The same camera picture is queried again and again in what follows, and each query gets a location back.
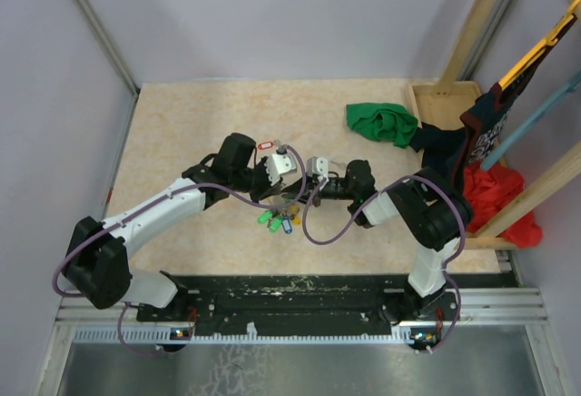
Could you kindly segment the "large keyring with tagged keys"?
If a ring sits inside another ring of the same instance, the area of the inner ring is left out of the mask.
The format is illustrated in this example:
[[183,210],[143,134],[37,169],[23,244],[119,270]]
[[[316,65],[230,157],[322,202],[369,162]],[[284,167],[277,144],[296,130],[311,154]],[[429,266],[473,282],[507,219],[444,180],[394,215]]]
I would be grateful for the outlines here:
[[290,203],[292,200],[293,197],[287,194],[269,197],[265,201],[269,208],[257,218],[257,223],[265,226],[270,233],[293,233],[294,229],[301,225],[299,205],[293,203],[280,208],[281,205]]

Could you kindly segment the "key with red fob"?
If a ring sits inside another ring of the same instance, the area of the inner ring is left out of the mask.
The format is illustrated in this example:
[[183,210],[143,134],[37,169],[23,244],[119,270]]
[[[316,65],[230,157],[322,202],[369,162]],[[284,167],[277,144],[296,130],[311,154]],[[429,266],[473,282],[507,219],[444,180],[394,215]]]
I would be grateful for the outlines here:
[[329,164],[337,167],[340,170],[346,170],[347,169],[347,165],[344,162],[338,162],[338,161],[334,161],[334,160],[329,160]]

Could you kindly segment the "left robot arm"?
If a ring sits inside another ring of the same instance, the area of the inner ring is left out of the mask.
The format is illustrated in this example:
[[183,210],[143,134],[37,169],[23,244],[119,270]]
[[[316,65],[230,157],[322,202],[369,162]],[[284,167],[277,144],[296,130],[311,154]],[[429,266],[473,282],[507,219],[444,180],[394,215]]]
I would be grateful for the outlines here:
[[262,158],[257,154],[253,139],[230,134],[218,152],[203,157],[149,200],[102,221],[85,217],[74,227],[59,274],[98,310],[119,302],[140,303],[169,320],[181,319],[189,299],[177,281],[166,272],[133,270],[129,261],[161,233],[229,196],[259,205],[281,188],[284,175],[297,170],[285,148]]

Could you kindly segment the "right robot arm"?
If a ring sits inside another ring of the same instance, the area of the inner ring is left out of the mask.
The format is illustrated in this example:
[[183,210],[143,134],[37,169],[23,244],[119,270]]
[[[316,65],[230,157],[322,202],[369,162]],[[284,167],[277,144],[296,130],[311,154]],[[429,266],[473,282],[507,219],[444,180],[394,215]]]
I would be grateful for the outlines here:
[[323,200],[349,201],[353,222],[367,229],[400,218],[417,241],[403,292],[388,295],[382,303],[384,320],[423,320],[438,308],[447,286],[447,266],[458,255],[456,247],[465,242],[466,226],[474,217],[460,191],[429,167],[379,191],[366,160],[349,162],[342,176],[311,169],[303,193],[300,186],[299,181],[287,185],[281,195],[315,206]]

